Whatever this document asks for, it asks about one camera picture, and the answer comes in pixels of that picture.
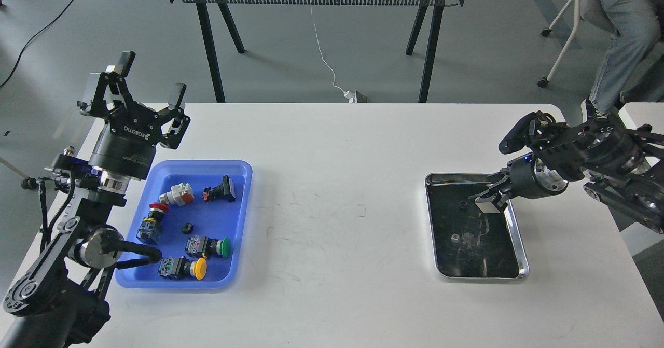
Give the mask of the black Robotiq image right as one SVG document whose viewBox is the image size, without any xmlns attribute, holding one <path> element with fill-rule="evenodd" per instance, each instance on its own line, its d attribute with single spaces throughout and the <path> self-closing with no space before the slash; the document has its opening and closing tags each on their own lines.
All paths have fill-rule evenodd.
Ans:
<svg viewBox="0 0 664 348">
<path fill-rule="evenodd" d="M 505 211 L 508 201 L 516 197 L 540 199 L 565 192 L 569 182 L 548 168 L 536 156 L 521 156 L 507 164 L 508 171 L 489 175 L 492 182 L 486 190 L 468 197 L 484 214 Z"/>
</svg>

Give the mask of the black Robotiq image left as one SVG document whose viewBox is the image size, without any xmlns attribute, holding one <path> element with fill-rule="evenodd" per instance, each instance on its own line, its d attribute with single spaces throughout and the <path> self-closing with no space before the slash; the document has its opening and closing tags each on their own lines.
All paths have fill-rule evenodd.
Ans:
<svg viewBox="0 0 664 348">
<path fill-rule="evenodd" d="M 101 73 L 91 73 L 84 95 L 90 102 L 78 101 L 77 107 L 83 116 L 105 121 L 89 164 L 143 180 L 156 156 L 156 142 L 164 148 L 177 149 L 191 119 L 184 111 L 187 89 L 184 83 L 175 84 L 168 106 L 158 112 L 135 104 L 126 81 L 135 56 L 135 52 L 125 51 L 114 66 Z M 120 100 L 114 100 L 112 109 L 105 100 L 107 89 L 112 95 L 121 96 Z"/>
</svg>

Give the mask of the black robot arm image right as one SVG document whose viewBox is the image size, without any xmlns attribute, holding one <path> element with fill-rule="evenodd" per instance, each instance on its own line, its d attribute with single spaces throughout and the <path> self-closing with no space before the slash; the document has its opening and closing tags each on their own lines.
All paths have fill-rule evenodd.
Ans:
<svg viewBox="0 0 664 348">
<path fill-rule="evenodd" d="M 609 121 L 578 126 L 541 111 L 523 116 L 499 144 L 502 154 L 530 152 L 489 176 L 489 187 L 471 196 L 480 211 L 500 213 L 516 197 L 562 194 L 573 181 L 596 201 L 662 233 L 662 135 L 649 125 L 626 129 Z"/>
</svg>

